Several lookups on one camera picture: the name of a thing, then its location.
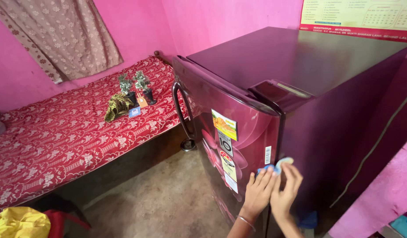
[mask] potted plant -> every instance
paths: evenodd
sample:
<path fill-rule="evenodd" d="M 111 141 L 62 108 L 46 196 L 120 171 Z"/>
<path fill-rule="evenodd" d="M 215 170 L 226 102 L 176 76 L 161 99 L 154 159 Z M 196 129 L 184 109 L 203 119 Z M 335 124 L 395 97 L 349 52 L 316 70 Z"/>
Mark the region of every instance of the potted plant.
<path fill-rule="evenodd" d="M 122 94 L 126 95 L 132 101 L 134 107 L 137 107 L 139 104 L 137 103 L 136 100 L 136 92 L 130 91 L 130 89 L 132 88 L 133 81 L 127 79 L 126 77 L 127 74 L 122 74 L 118 77 Z"/>
<path fill-rule="evenodd" d="M 151 82 L 149 82 L 148 77 L 143 74 L 142 70 L 137 71 L 133 79 L 136 80 L 136 88 L 143 90 L 143 94 L 149 99 L 149 105 L 155 104 L 157 101 L 154 100 L 152 96 L 152 89 L 148 88 L 148 84 Z"/>

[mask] hand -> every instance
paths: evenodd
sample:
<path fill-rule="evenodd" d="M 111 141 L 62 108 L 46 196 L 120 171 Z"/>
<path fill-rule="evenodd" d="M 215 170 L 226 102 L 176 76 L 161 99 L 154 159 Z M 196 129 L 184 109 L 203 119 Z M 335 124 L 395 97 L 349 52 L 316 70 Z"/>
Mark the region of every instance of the hand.
<path fill-rule="evenodd" d="M 287 179 L 285 188 L 280 191 L 281 176 L 278 176 L 270 198 L 271 211 L 277 223 L 289 219 L 291 204 L 296 198 L 297 190 L 303 180 L 295 166 L 282 163 L 281 169 Z"/>
<path fill-rule="evenodd" d="M 244 204 L 239 216 L 253 223 L 262 210 L 268 205 L 270 195 L 277 180 L 277 174 L 272 167 L 267 170 L 261 169 L 258 176 L 251 173 L 249 183 L 246 186 Z"/>

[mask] green cloth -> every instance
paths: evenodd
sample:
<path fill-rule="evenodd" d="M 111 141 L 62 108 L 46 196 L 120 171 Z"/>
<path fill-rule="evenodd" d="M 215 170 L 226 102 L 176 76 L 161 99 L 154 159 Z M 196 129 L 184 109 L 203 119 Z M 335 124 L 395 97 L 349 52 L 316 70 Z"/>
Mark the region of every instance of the green cloth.
<path fill-rule="evenodd" d="M 111 122 L 119 116 L 128 114 L 130 105 L 133 105 L 133 103 L 126 95 L 116 94 L 112 96 L 108 101 L 108 109 L 104 120 Z"/>

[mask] refrigerator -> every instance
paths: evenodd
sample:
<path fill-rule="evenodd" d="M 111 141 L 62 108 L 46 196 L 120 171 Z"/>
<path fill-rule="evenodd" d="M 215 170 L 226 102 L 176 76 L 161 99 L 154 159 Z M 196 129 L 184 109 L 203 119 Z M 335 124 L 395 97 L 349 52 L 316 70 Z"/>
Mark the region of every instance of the refrigerator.
<path fill-rule="evenodd" d="M 250 173 L 287 156 L 304 177 L 292 213 L 302 220 L 316 211 L 317 229 L 328 231 L 360 195 L 329 207 L 406 53 L 407 43 L 267 27 L 174 57 L 174 102 L 180 108 L 184 98 L 189 121 L 177 112 L 227 222 Z M 269 208 L 255 227 L 255 237 L 281 234 Z"/>

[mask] bed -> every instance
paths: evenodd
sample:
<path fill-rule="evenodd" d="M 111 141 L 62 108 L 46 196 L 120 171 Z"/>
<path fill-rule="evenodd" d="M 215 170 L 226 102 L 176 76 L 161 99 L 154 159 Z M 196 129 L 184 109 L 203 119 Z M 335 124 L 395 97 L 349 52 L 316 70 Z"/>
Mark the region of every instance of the bed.
<path fill-rule="evenodd" d="M 171 95 L 173 69 L 150 56 L 105 78 L 0 116 L 0 210 L 75 180 L 179 124 Z M 158 102 L 104 122 L 118 76 L 142 70 Z M 181 110 L 184 104 L 180 98 Z"/>

